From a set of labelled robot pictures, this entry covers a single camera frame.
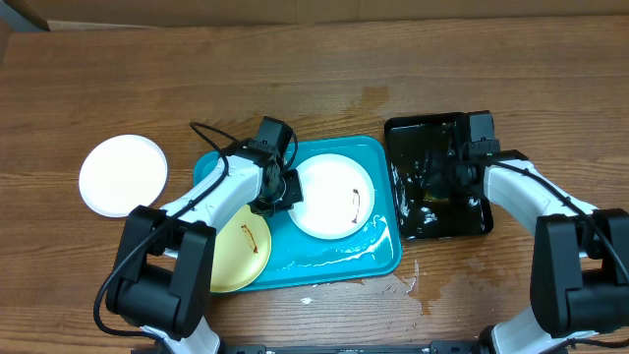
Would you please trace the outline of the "green yellow sponge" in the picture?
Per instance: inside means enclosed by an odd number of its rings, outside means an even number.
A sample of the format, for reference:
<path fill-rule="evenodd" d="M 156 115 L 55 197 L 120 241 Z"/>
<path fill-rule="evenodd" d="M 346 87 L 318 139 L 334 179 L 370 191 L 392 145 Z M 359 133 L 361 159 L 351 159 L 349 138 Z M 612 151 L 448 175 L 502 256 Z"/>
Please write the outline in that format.
<path fill-rule="evenodd" d="M 440 193 L 433 194 L 431 191 L 424 193 L 423 199 L 428 202 L 444 203 L 449 199 L 448 195 L 442 195 Z"/>

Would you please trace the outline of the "white plate with stain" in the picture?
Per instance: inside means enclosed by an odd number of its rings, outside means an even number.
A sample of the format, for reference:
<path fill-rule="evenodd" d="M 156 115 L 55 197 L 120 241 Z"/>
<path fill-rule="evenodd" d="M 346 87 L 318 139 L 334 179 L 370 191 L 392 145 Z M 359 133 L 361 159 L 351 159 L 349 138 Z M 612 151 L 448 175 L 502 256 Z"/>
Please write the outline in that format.
<path fill-rule="evenodd" d="M 85 204 L 106 217 L 125 217 L 149 206 L 163 191 L 168 163 L 162 149 L 139 135 L 112 137 L 95 147 L 80 170 L 79 190 Z"/>

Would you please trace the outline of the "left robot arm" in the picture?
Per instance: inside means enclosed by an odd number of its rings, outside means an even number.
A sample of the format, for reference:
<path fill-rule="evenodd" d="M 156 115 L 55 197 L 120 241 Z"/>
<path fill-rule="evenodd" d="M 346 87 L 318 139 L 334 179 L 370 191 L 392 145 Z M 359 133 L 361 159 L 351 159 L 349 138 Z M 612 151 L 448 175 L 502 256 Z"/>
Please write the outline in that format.
<path fill-rule="evenodd" d="M 219 148 L 215 168 L 180 199 L 127 216 L 112 271 L 93 305 L 97 327 L 152 340 L 154 353 L 217 353 L 220 338 L 204 317 L 219 231 L 243 206 L 271 217 L 303 199 L 293 168 L 298 139 L 263 117 L 257 134 Z"/>

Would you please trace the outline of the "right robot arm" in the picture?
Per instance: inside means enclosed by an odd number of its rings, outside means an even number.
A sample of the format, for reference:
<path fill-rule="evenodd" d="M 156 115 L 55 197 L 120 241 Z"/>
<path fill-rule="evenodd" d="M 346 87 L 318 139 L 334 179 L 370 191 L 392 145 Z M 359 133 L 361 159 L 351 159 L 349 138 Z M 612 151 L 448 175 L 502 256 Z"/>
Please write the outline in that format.
<path fill-rule="evenodd" d="M 628 325 L 628 213 L 571 197 L 517 149 L 504 150 L 487 111 L 423 117 L 421 186 L 438 198 L 472 194 L 505 209 L 534 237 L 530 306 L 486 328 L 474 353 L 621 349 L 601 336 Z"/>

